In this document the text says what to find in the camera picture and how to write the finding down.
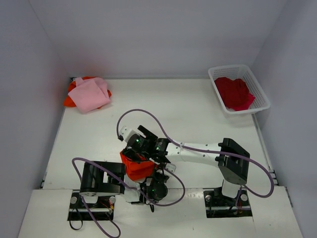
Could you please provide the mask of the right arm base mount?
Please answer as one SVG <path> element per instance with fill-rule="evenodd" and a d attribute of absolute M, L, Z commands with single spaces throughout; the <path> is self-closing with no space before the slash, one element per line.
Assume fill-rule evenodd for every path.
<path fill-rule="evenodd" d="M 240 197 L 224 196 L 222 188 L 204 190 L 204 202 L 207 218 L 240 218 L 252 217 L 252 209 L 247 191 L 242 189 Z"/>

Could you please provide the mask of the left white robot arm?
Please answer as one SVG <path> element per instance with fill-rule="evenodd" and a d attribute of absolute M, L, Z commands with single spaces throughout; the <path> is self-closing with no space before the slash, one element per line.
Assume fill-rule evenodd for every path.
<path fill-rule="evenodd" d="M 116 195 L 122 195 L 130 204 L 148 203 L 140 190 L 154 202 L 159 202 L 167 196 L 165 183 L 168 176 L 152 162 L 95 163 L 107 171 L 87 162 L 84 164 L 79 194 L 81 202 L 88 208 L 97 206 L 99 197 L 110 199 Z"/>

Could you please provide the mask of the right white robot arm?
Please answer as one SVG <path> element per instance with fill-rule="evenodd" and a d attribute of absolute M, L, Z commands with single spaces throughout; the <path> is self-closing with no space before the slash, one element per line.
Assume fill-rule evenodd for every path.
<path fill-rule="evenodd" d="M 158 138 L 142 126 L 138 130 L 141 134 L 124 126 L 118 133 L 127 143 L 130 159 L 143 157 L 156 163 L 169 163 L 167 167 L 171 171 L 175 171 L 177 162 L 218 168 L 223 176 L 219 198 L 224 204 L 235 201 L 240 186 L 247 183 L 249 162 L 239 156 L 249 158 L 250 154 L 232 139 L 225 138 L 219 144 L 173 143 L 171 139 Z"/>

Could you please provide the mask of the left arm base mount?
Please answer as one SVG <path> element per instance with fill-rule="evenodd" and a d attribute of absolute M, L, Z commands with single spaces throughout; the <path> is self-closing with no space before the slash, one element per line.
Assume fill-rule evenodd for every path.
<path fill-rule="evenodd" d="M 115 194 L 109 193 L 97 198 L 84 197 L 88 208 L 97 221 L 108 221 L 113 219 L 115 201 L 111 197 L 115 197 Z M 67 220 L 93 221 L 78 190 L 72 190 Z"/>

